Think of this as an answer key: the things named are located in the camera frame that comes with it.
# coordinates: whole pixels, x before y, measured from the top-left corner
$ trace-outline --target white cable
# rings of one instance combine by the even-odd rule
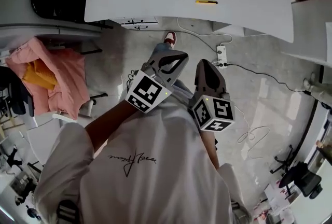
[[[178,18],[176,18],[176,22],[177,22],[177,25],[178,25],[178,27],[179,27],[180,29],[182,29],[182,30],[184,30],[184,31],[188,31],[188,32],[190,32],[190,33],[193,33],[193,34],[195,34],[195,35],[197,35],[197,36],[201,36],[201,37],[203,37],[203,36],[230,36],[230,37],[231,37],[231,40],[230,40],[230,41],[228,41],[228,42],[226,42],[226,43],[220,43],[219,45],[222,45],[222,44],[229,44],[229,43],[231,43],[231,42],[233,41],[233,37],[232,37],[232,35],[230,35],[230,34],[198,34],[198,33],[194,32],[194,31],[191,31],[191,30],[185,29],[184,27],[181,27],[180,24],[179,24],[179,22],[178,22]]]
[[[248,150],[248,152],[247,152],[247,156],[249,157],[249,158],[251,158],[251,159],[262,159],[263,157],[255,157],[255,158],[253,158],[253,157],[251,157],[250,155],[249,155],[249,152],[259,143],[259,142],[261,142],[269,133],[270,133],[270,131],[271,131],[271,129],[268,127],[268,126],[266,126],[266,125],[263,125],[263,126],[261,126],[261,127],[256,127],[256,128],[253,128],[253,129],[251,129],[250,131],[249,131],[249,123],[248,123],[248,121],[247,121],[247,119],[245,118],[245,115],[244,115],[244,112],[243,111],[241,111],[239,108],[237,108],[236,106],[235,106],[235,108],[236,109],[238,109],[238,111],[240,112],[240,113],[242,113],[242,115],[243,115],[243,118],[244,118],[244,120],[245,120],[245,122],[246,122],[246,124],[247,124],[247,132],[246,133],[244,133],[243,135],[241,135],[240,137],[239,137],[239,139],[237,140],[237,143],[238,144],[241,144],[243,141],[245,141],[248,137],[249,137],[249,135],[250,134],[252,134],[253,135],[253,133],[252,132],[254,132],[255,130],[257,130],[257,129],[259,129],[259,128],[264,128],[264,127],[266,127],[267,129],[268,129],[268,132],[260,139],[260,140],[258,140],[249,150]]]

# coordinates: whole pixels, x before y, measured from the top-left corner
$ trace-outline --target desk drawer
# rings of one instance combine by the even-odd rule
[[[137,30],[137,31],[150,31],[150,30],[160,30],[161,27],[157,22],[149,22],[149,23],[138,23],[138,24],[123,24],[121,25],[125,29],[129,30]]]
[[[112,21],[119,24],[132,24],[132,23],[155,23],[157,20],[155,17],[150,18],[121,18],[121,19],[112,19]]]

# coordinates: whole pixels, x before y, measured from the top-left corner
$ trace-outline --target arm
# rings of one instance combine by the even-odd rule
[[[201,131],[200,134],[212,164],[216,169],[218,169],[219,161],[218,161],[216,146],[214,144],[214,133],[208,131]]]
[[[89,134],[94,151],[97,151],[118,127],[138,110],[127,101],[104,113],[88,124],[85,129]]]

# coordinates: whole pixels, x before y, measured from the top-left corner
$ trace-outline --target gray tile floor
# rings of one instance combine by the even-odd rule
[[[200,34],[211,32],[211,24],[207,21],[180,19],[180,23]],[[173,18],[164,18],[162,26],[165,30],[179,30]],[[163,41],[164,35],[164,32],[129,31],[119,26],[102,33],[96,43],[104,51],[86,57],[87,83],[91,94],[109,94],[109,97],[98,99],[92,112],[95,117],[117,103],[117,87],[122,81],[125,87],[127,74],[132,69],[140,69],[155,45]],[[213,48],[229,41],[228,36],[202,39]],[[216,54],[197,38],[183,33],[177,33],[175,49],[189,54],[189,62],[180,80],[193,90],[197,63],[203,58],[213,61]],[[302,90],[303,79],[318,70],[314,63],[280,53],[278,41],[271,36],[235,38],[226,45],[226,49],[229,63],[271,74],[294,90]],[[245,203],[252,208],[272,179],[269,170],[277,166],[273,157],[286,153],[289,144],[297,145],[314,100],[303,93],[289,91],[268,76],[255,75],[239,67],[230,66],[221,72],[231,99],[245,113],[250,129],[267,126],[271,130],[250,150],[250,157],[248,150],[267,133],[267,127],[255,130],[238,144],[239,137],[247,129],[243,115],[236,110],[236,123],[215,134],[220,162],[234,165]]]

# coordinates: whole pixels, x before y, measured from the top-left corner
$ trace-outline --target red shoe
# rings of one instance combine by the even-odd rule
[[[176,44],[176,33],[173,31],[168,32],[165,37],[164,43],[169,43],[172,49],[174,49],[174,46]]]

